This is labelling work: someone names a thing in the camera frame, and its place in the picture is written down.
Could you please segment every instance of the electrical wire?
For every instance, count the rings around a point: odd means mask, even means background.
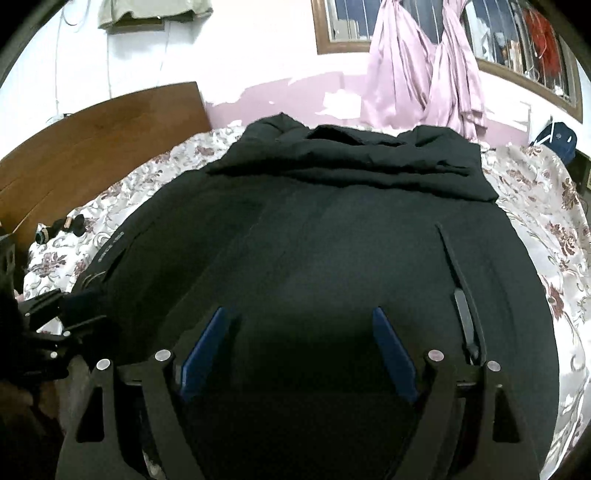
[[[56,54],[54,56],[54,97],[55,97],[55,100],[56,100],[56,116],[59,116],[60,115],[60,102],[57,99],[57,57],[58,57],[59,46],[60,46],[61,26],[62,26],[63,23],[65,23],[69,27],[76,27],[76,26],[78,26],[78,29],[76,30],[76,33],[78,33],[80,31],[80,29],[86,23],[86,19],[88,18],[88,14],[89,14],[89,11],[90,11],[90,2],[91,2],[91,0],[86,0],[86,10],[84,12],[84,15],[82,15],[82,18],[80,20],[78,20],[77,23],[70,23],[70,22],[68,22],[68,20],[66,18],[66,5],[67,4],[64,5],[61,8],[60,18],[59,18],[58,24],[57,24]]]
[[[166,30],[166,21],[164,21],[164,29]],[[170,31],[172,30],[173,23],[168,22],[168,32],[166,34],[166,43],[164,44],[164,53],[162,55],[162,60],[160,61],[160,70],[158,71],[158,81],[156,82],[156,87],[160,86],[160,80],[162,78],[162,67],[164,66],[164,60],[166,59],[166,54],[168,53],[168,42],[170,40]]]
[[[67,18],[66,18],[66,6],[64,5],[64,8],[61,9],[61,18],[62,20],[66,23],[66,25],[68,25],[69,27],[78,27],[79,31],[84,24],[86,23],[86,19],[88,18],[88,12],[90,11],[90,2],[91,0],[86,0],[86,10],[84,12],[84,15],[82,15],[82,18],[78,20],[77,23],[70,23],[68,22]]]
[[[109,100],[111,100],[113,98],[113,90],[111,87],[111,63],[109,61],[109,57],[111,56],[109,52],[109,32],[105,31],[105,35],[107,36],[107,85],[109,87]]]
[[[60,114],[60,102],[57,99],[57,52],[59,50],[59,46],[60,46],[60,33],[61,33],[61,20],[62,20],[62,16],[60,15],[60,19],[58,20],[58,25],[57,25],[57,38],[56,38],[56,55],[54,56],[54,86],[55,86],[55,90],[54,90],[54,94],[55,94],[55,99],[56,99],[56,116],[58,116]]]

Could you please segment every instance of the metal screw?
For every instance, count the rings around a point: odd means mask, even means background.
[[[165,362],[170,358],[170,355],[172,354],[169,350],[158,350],[154,355],[154,358],[158,360],[158,362]]]
[[[488,370],[491,370],[493,372],[500,372],[501,371],[501,365],[499,362],[495,362],[494,360],[491,360],[490,362],[486,363],[486,366],[488,367]]]
[[[445,358],[445,355],[443,355],[443,352],[439,351],[439,350],[429,350],[429,358],[431,360],[433,360],[434,362],[440,362],[441,360],[443,360]]]
[[[99,360],[96,363],[96,367],[99,370],[107,370],[110,365],[111,365],[111,360],[109,360],[108,358],[103,358],[102,360]]]

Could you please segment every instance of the small black object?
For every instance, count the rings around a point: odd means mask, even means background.
[[[84,215],[76,215],[75,218],[65,217],[53,222],[51,226],[46,226],[39,230],[35,235],[35,242],[39,245],[46,244],[52,238],[55,238],[60,230],[66,233],[73,233],[76,236],[82,236],[86,232],[84,226]]]

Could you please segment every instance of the satin curtain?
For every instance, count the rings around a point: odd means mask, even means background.
[[[373,127],[450,127],[469,140],[486,127],[478,65],[460,15],[467,0],[443,0],[438,45],[400,0],[382,0],[369,50],[361,120]]]

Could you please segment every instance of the black fabric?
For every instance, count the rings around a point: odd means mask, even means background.
[[[478,145],[450,129],[394,138],[310,130],[278,115],[250,125],[221,160],[184,173],[136,210],[74,290],[105,272],[119,325],[105,355],[116,364],[172,347],[212,307],[242,313],[205,395],[181,412],[212,478],[239,478],[235,466],[254,468],[257,450],[256,462],[270,467],[240,478],[276,477],[277,455],[284,462],[286,452],[303,452],[283,478],[366,479],[388,469],[416,421],[375,346],[372,310],[382,307],[421,349],[464,362],[453,297],[460,287],[488,359],[511,376],[541,467],[558,406],[553,322],[496,198]],[[263,394],[257,403],[245,396]],[[326,404],[298,408],[297,397],[317,394],[340,398],[340,423],[311,430],[306,444],[298,425],[314,424]],[[257,422],[265,434],[248,436]],[[282,426],[293,435],[274,438]],[[314,452],[314,468],[304,467]]]

